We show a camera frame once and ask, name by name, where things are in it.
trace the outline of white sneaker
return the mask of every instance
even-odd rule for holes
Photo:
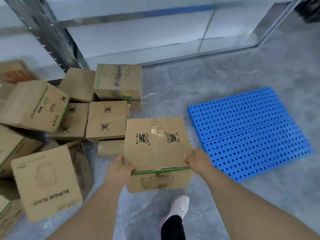
[[[165,221],[168,220],[171,216],[178,215],[181,217],[181,219],[183,219],[188,209],[189,197],[186,194],[175,197],[171,203],[170,212],[160,221],[160,229]]]

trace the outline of gray floor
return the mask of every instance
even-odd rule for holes
[[[209,55],[143,68],[143,111],[132,117],[182,116],[193,146],[199,146],[189,105],[271,86],[315,150],[320,142],[320,23],[304,24],[292,13],[260,48]],[[96,190],[110,158],[87,144]],[[320,234],[319,152],[241,184],[294,215]],[[158,222],[181,191],[128,193],[123,189],[116,240],[160,239]],[[187,239],[229,239],[205,182],[194,176],[185,190],[190,206],[183,220]],[[45,239],[78,208],[36,224],[25,215],[7,239]]]

